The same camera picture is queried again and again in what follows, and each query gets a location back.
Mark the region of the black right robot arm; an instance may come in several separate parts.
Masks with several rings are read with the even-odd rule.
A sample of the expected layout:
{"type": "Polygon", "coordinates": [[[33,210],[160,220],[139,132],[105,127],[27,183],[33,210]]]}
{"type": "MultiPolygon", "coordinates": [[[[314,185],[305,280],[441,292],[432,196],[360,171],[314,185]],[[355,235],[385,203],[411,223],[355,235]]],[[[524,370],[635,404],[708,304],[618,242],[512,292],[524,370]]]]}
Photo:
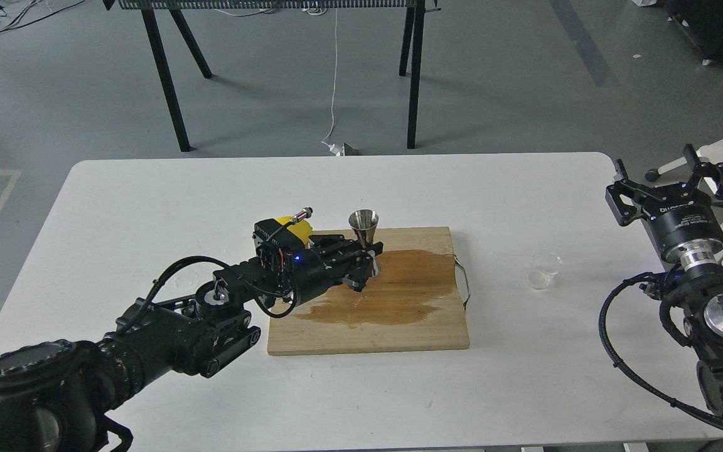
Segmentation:
{"type": "Polygon", "coordinates": [[[617,223],[643,221],[666,272],[643,272],[611,290],[599,312],[597,331],[613,367],[632,382],[714,428],[723,430],[723,231],[714,208],[723,208],[723,163],[700,160],[692,145],[683,149],[691,175],[686,182],[646,186],[631,180],[623,164],[614,161],[614,182],[606,186],[606,203],[617,223]],[[666,395],[643,380],[619,356],[606,329],[613,300],[624,289],[639,286],[659,303],[660,324],[681,347],[698,357],[697,380],[706,410],[666,395]]]}

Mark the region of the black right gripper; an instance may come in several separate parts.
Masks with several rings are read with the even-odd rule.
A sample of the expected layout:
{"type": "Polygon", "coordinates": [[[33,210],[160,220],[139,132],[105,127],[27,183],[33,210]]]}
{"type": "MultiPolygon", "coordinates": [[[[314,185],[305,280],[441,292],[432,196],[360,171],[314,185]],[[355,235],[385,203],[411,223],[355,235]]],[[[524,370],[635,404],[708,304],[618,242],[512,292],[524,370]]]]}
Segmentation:
{"type": "Polygon", "coordinates": [[[712,206],[723,208],[723,162],[703,162],[692,144],[683,147],[683,155],[691,169],[691,177],[683,184],[683,197],[690,197],[688,200],[676,198],[668,202],[661,189],[630,180],[620,158],[613,161],[614,182],[606,186],[606,203],[619,226],[626,227],[635,220],[649,221],[649,232],[661,260],[671,264],[680,260],[679,248],[689,242],[702,241],[714,254],[723,249],[723,231],[712,211],[712,206]],[[714,194],[692,196],[705,178],[714,183],[714,194]]]}

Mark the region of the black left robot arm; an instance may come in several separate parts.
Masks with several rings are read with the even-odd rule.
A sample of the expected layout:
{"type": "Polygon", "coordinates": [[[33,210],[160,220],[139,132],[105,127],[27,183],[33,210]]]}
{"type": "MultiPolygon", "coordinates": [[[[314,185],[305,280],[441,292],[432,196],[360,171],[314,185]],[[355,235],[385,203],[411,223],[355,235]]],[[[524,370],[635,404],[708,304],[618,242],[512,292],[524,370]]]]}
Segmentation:
{"type": "Polygon", "coordinates": [[[354,238],[313,234],[303,208],[254,226],[255,257],[226,264],[207,256],[175,261],[98,342],[55,340],[0,355],[0,451],[98,451],[131,431],[108,412],[167,372],[210,378],[261,337],[245,304],[271,318],[334,286],[361,292],[378,275],[378,215],[349,217],[354,238]]]}

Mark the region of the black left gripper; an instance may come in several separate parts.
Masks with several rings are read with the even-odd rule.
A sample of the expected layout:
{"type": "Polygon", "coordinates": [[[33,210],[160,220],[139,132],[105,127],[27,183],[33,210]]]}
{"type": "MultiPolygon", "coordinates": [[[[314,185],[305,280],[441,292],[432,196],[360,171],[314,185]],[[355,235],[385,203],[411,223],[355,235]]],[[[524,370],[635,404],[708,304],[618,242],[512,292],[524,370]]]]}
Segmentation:
{"type": "Polygon", "coordinates": [[[309,249],[286,256],[287,288],[294,306],[300,306],[327,292],[330,287],[347,285],[361,292],[377,274],[374,258],[383,252],[384,243],[364,247],[342,234],[315,234],[309,237],[309,249]],[[324,261],[321,255],[327,254],[324,261]]]}

